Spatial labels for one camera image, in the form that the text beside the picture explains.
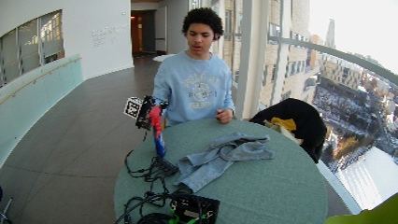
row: green object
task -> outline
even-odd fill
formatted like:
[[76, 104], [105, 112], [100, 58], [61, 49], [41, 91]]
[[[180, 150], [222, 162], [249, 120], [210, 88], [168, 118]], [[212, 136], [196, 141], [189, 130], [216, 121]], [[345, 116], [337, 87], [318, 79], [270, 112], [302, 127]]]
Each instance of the green object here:
[[327, 218], [325, 224], [395, 224], [398, 223], [398, 193], [390, 196], [378, 206], [363, 210], [358, 215]]

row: white pillar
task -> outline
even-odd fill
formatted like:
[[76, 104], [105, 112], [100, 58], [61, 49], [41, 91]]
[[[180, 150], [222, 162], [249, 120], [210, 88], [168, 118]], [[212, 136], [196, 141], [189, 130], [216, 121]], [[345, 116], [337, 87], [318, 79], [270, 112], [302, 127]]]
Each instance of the white pillar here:
[[237, 119], [249, 119], [258, 110], [267, 43], [269, 0], [242, 2], [241, 53], [237, 82]]

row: curly hair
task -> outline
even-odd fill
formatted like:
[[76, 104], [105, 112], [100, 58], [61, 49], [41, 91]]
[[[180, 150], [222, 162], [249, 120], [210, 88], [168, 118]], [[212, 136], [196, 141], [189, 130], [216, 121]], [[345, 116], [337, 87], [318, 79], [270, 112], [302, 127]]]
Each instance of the curly hair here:
[[185, 16], [184, 19], [184, 25], [181, 30], [184, 35], [186, 35], [192, 23], [206, 24], [208, 26], [210, 26], [214, 34], [218, 34], [218, 38], [222, 36], [223, 30], [222, 30], [221, 17], [216, 13], [216, 11], [213, 11], [212, 8], [201, 7], [201, 8], [192, 9], [188, 12], [188, 15]]

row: red object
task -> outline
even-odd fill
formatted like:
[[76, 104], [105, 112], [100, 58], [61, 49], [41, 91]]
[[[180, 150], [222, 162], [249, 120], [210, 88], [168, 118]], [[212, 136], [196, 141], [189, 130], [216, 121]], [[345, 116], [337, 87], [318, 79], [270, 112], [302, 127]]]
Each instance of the red object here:
[[150, 124], [157, 131], [157, 138], [161, 136], [161, 108], [153, 106], [149, 112]]

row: sky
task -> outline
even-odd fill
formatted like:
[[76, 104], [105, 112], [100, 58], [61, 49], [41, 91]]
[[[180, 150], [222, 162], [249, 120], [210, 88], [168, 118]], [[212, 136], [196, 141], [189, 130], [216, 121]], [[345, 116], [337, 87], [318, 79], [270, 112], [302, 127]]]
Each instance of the sky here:
[[310, 33], [323, 41], [330, 18], [335, 48], [370, 55], [398, 75], [398, 0], [310, 0]]

